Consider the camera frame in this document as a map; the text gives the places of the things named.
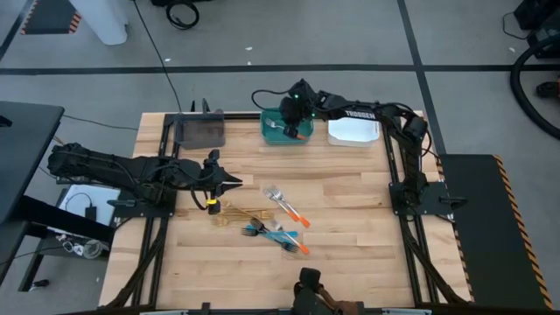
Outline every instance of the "orange and black hazard tape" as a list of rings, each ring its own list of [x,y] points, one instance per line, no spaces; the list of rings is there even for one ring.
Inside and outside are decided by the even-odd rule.
[[[25,21],[22,24],[22,27],[21,27],[21,34],[22,35],[25,35],[25,27],[27,26],[27,23],[29,23],[29,19],[32,18],[32,14],[35,11],[36,6],[37,6],[37,1],[33,2],[33,4],[31,5],[31,8],[29,9],[29,13],[27,13],[27,17],[25,18]]]
[[[21,32],[20,32],[22,35],[26,34],[25,27],[27,26],[27,23],[29,23],[29,20],[32,18],[32,15],[33,15],[33,12],[35,11],[36,6],[37,6],[37,1],[35,1],[31,5],[31,8],[29,9],[29,13],[27,13],[27,18],[25,19],[25,22],[22,24]],[[81,15],[80,15],[80,13],[78,13],[78,11],[76,11],[73,14],[72,22],[70,22],[70,25],[68,26],[68,33],[69,34],[74,34],[76,32],[76,30],[78,30],[78,25],[80,24],[80,21],[81,21]]]
[[[73,14],[72,22],[70,22],[70,27],[69,27],[70,30],[68,31],[68,33],[74,34],[78,29],[78,24],[80,23],[80,21],[81,21],[81,15],[80,13],[78,13],[78,11],[76,11],[76,13]]]
[[[447,183],[445,183],[444,167],[441,164],[439,157],[436,157],[436,166],[439,177],[444,180],[445,188],[447,188]],[[466,286],[469,289],[469,295],[471,295],[471,301],[474,302],[473,287],[469,281],[469,273],[466,271],[465,255],[463,254],[463,249],[461,248],[461,241],[459,240],[459,232],[453,224],[453,230],[455,231],[455,242],[457,243],[458,256],[461,258],[461,264],[463,266],[463,272],[465,273]]]
[[[503,160],[501,157],[494,155],[496,159],[496,163],[500,168],[501,178],[504,181],[504,186],[507,191],[507,196],[509,197],[509,201],[511,203],[511,208],[514,210],[514,217],[517,220],[517,227],[519,227],[519,232],[521,234],[521,238],[525,243],[525,249],[527,250],[528,259],[531,261],[533,265],[533,271],[535,272],[536,281],[539,283],[541,287],[542,298],[544,299],[544,303],[546,306],[552,310],[552,301],[550,300],[549,291],[546,289],[546,283],[543,279],[543,273],[539,268],[539,263],[536,260],[536,255],[533,252],[533,247],[531,246],[531,241],[529,240],[529,236],[527,235],[527,231],[525,230],[525,224],[523,223],[522,214],[519,212],[519,208],[517,207],[517,201],[515,201],[514,193],[511,189],[511,184],[509,184],[508,175],[506,174],[506,170],[504,168]]]

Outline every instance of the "teal bowl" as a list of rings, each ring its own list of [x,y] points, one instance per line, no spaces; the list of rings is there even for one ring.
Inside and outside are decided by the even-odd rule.
[[[307,144],[309,138],[313,133],[313,120],[305,120],[299,124],[297,131],[302,136],[305,136],[305,140],[292,139],[284,134],[284,131],[280,128],[272,128],[267,125],[264,121],[266,118],[273,120],[277,125],[284,127],[284,122],[282,121],[282,116],[277,110],[265,110],[261,112],[261,134],[264,138],[264,142],[269,145],[298,145]]]

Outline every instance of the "wooden tabletop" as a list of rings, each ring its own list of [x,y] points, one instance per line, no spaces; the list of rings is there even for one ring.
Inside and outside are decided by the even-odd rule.
[[[157,155],[164,115],[143,114],[135,157]],[[179,157],[202,162],[209,151],[181,150]],[[268,146],[257,120],[226,121],[219,163],[243,179],[243,187],[226,192],[221,200],[274,211],[284,229],[300,233],[299,240],[311,253],[290,255],[263,237],[242,236],[240,227],[247,223],[213,226],[190,193],[180,192],[165,244],[158,309],[199,309],[203,302],[214,309],[290,307],[302,267],[320,270],[321,283],[337,300],[363,301],[366,307],[413,305],[401,230],[389,200],[382,137],[369,148],[332,146],[326,123],[315,121],[307,145]],[[428,180],[438,180],[433,156],[424,157],[423,171]],[[310,221],[309,228],[291,221],[263,196],[269,184],[283,191]],[[423,223],[434,265],[461,297],[470,299],[451,224],[432,216],[423,217]],[[117,231],[100,305],[116,296],[137,266],[143,231],[144,219],[131,220]],[[418,274],[427,301],[421,268]],[[151,271],[146,275],[143,302]]]

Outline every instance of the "concrete floor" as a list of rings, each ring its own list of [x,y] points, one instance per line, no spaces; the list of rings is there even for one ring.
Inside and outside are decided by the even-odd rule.
[[[177,104],[161,73],[157,55],[132,3],[123,1],[129,17],[129,40],[103,45],[85,21],[74,35],[16,35],[3,56],[0,49],[0,98],[14,102],[61,105],[66,113],[98,122],[136,127],[143,112],[175,111]],[[255,110],[250,93],[258,88],[283,90],[300,78],[350,98],[398,101],[425,109],[399,1],[396,0],[215,0],[197,3],[200,24],[177,31],[165,11],[138,0],[144,19],[169,67],[263,65],[394,65],[395,71],[228,72],[213,68],[197,73],[186,68],[171,74],[187,108],[206,97],[212,109]],[[25,0],[7,0],[0,8],[0,43],[16,21]],[[519,0],[405,0],[425,65],[509,65],[528,48],[501,32],[501,16]],[[515,21],[508,28],[514,32]],[[530,63],[542,63],[532,59]],[[139,73],[2,75],[6,69],[134,68]],[[557,73],[522,75],[526,91]],[[426,73],[433,107],[449,153],[492,153],[503,157],[538,255],[555,308],[560,308],[560,213],[557,177],[560,143],[540,131],[511,95],[508,73]],[[263,98],[266,106],[279,99]],[[557,101],[535,100],[560,124]],[[136,133],[63,119],[57,135],[97,151],[127,156]],[[61,187],[38,171],[27,191],[54,203]],[[26,240],[21,253],[34,249]],[[47,257],[38,278],[52,280],[47,290],[16,292],[29,257],[17,260],[0,287],[0,305],[9,314],[60,313],[97,306],[105,265]]]

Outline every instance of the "black desk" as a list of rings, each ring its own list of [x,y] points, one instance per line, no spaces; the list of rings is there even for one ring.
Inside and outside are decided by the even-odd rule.
[[[58,106],[0,101],[0,116],[12,121],[0,127],[0,284],[24,237],[45,238],[46,227],[112,242],[112,227],[24,196],[63,113]]]

